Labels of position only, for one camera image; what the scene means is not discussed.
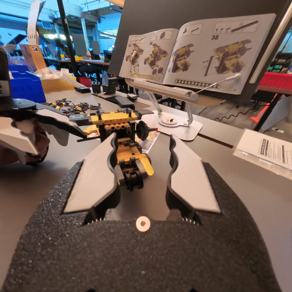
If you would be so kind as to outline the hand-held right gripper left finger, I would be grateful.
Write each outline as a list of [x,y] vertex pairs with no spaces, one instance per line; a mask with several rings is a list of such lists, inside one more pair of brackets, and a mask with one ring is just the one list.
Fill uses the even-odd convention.
[[64,207],[65,215],[86,212],[92,220],[104,220],[107,210],[119,205],[117,149],[117,137],[113,133],[82,161]]

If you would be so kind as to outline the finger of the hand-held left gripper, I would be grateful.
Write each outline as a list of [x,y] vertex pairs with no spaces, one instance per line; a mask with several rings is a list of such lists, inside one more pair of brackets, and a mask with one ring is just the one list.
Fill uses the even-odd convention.
[[80,138],[87,137],[75,122],[70,121],[60,112],[43,108],[37,110],[35,115],[40,127],[48,133],[56,134],[59,130],[63,130]]
[[57,126],[42,123],[42,122],[37,122],[38,126],[41,129],[41,133],[46,136],[48,133],[49,135],[53,135],[53,137],[56,139],[58,144],[61,146],[67,146],[68,144],[68,139],[69,139],[69,132],[59,129]]

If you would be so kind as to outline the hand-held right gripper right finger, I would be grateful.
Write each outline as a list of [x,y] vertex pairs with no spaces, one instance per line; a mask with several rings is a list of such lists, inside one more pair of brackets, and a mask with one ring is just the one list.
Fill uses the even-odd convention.
[[183,217],[196,212],[220,214],[221,209],[206,172],[203,160],[176,135],[170,135],[170,167],[166,204]]

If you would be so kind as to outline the yellow toy brick vehicle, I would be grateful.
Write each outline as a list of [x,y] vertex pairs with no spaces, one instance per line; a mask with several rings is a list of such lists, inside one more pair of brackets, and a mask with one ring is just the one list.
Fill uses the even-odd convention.
[[89,128],[98,128],[101,142],[111,134],[116,134],[116,162],[115,170],[119,177],[119,183],[125,185],[129,192],[135,188],[144,187],[144,179],[154,174],[150,157],[142,152],[137,136],[145,141],[149,133],[158,128],[150,128],[141,121],[142,114],[137,110],[126,108],[124,111],[103,112],[70,115],[69,120],[76,122],[78,126],[89,126],[84,132],[86,135]]

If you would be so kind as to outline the pile of small brick parts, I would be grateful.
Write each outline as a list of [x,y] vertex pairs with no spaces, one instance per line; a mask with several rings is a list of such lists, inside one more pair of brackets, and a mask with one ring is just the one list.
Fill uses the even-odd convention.
[[63,114],[67,116],[73,114],[80,114],[82,112],[86,113],[87,111],[90,110],[96,111],[101,108],[101,103],[98,103],[97,105],[88,104],[86,102],[80,102],[79,104],[75,104],[71,100],[67,100],[66,98],[56,100],[55,102],[48,103],[47,105],[55,108],[58,111],[61,111]]

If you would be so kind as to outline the blue plastic bin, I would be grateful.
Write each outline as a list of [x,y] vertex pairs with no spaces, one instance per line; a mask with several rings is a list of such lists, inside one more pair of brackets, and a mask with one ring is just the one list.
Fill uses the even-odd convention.
[[10,79],[12,97],[31,100],[36,103],[45,103],[41,80],[28,70],[26,65],[9,63],[9,71],[13,79]]

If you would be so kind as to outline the large yellow box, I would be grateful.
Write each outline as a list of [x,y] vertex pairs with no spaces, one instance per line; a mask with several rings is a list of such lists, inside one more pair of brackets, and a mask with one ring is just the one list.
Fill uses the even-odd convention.
[[40,79],[44,93],[74,90],[74,86],[61,79]]

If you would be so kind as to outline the white book stand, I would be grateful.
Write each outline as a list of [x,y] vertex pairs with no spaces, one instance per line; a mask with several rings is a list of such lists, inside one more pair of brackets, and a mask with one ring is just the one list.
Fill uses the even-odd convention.
[[[125,78],[130,86],[144,90],[155,105],[154,114],[144,115],[142,118],[149,127],[191,141],[201,130],[202,124],[193,121],[190,103],[199,99],[199,93],[238,98],[246,98],[253,93],[275,52],[276,45],[283,40],[284,34],[290,28],[291,1],[125,1],[109,73],[119,76],[130,35],[168,28],[180,29],[184,24],[195,20],[270,13],[276,14],[276,18],[240,95],[207,90],[222,81],[203,89],[194,89],[160,85],[139,78]],[[173,122],[166,122],[166,119],[171,118],[174,119]]]

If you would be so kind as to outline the printed cardboard toy box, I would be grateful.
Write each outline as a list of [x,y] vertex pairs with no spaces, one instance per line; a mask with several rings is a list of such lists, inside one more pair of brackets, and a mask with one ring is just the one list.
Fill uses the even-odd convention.
[[46,68],[46,63],[39,45],[20,44],[20,48],[28,70],[31,73]]

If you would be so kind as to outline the yellow sticker sheet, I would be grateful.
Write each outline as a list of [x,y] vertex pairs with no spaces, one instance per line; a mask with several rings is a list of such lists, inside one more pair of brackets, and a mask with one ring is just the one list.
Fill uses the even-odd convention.
[[142,153],[148,154],[151,150],[153,144],[155,143],[156,139],[158,138],[160,132],[159,131],[151,131],[146,140],[142,141],[137,137],[135,134],[135,141],[138,142],[142,148]]

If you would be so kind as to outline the black flat device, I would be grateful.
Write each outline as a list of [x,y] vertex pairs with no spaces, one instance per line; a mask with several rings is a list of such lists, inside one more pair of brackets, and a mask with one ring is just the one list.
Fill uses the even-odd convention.
[[130,108],[132,110],[135,110],[134,103],[130,101],[127,97],[114,96],[114,99],[115,99],[116,104],[118,104],[120,108]]

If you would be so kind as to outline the black metal pole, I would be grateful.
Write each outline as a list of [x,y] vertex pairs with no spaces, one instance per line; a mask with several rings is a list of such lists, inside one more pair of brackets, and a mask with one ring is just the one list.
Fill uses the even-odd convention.
[[76,81],[79,82],[80,80],[79,80],[79,74],[78,74],[78,67],[75,60],[75,54],[74,54],[74,50],[73,50],[73,46],[72,46],[72,42],[70,38],[70,31],[69,31],[67,17],[64,10],[63,1],[57,0],[57,5],[58,5],[60,18],[61,18],[63,29],[64,29],[64,35],[65,35],[67,46],[68,46],[73,73],[74,73],[74,76],[76,77]]

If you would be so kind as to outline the printed paper sheet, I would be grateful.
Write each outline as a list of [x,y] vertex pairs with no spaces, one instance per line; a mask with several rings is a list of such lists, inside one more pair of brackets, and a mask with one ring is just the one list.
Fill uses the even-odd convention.
[[245,129],[233,155],[292,180],[292,143]]

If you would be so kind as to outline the orange traffic cone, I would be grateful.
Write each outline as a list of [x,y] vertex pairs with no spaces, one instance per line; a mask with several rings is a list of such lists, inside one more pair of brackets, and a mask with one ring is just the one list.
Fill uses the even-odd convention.
[[254,109],[259,109],[259,113],[256,116],[250,117],[250,120],[252,120],[255,123],[258,123],[259,120],[261,119],[262,115],[264,112],[267,110],[269,107],[270,103],[273,101],[277,93],[273,92],[266,92],[266,91],[257,91],[253,96],[252,100],[256,102],[255,108]]

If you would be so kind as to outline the red covered table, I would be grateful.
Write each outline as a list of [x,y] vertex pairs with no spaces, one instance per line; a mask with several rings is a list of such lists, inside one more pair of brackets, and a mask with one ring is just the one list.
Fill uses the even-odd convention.
[[292,75],[284,73],[265,72],[257,90],[292,95]]

